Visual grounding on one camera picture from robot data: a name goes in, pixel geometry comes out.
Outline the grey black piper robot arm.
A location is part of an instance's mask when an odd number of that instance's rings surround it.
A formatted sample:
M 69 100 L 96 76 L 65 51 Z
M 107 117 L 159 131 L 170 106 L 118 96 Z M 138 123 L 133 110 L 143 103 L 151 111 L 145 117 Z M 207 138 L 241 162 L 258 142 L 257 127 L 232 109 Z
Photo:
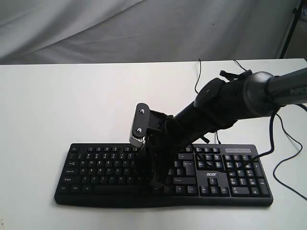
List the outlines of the grey black piper robot arm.
M 150 184 L 163 186 L 174 155 L 207 133 L 228 129 L 243 119 L 274 117 L 280 108 L 306 101 L 306 69 L 282 76 L 221 71 L 220 77 L 208 82 L 177 115 L 150 112 L 146 133 L 153 170 Z

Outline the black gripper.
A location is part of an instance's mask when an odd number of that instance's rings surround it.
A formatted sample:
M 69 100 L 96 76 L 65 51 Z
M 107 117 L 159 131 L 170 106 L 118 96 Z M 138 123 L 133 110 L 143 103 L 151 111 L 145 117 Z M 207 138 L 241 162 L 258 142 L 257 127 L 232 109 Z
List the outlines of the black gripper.
M 146 130 L 146 151 L 150 155 L 153 170 L 151 186 L 165 185 L 174 155 L 193 142 L 187 134 L 188 129 L 173 115 L 150 111 Z

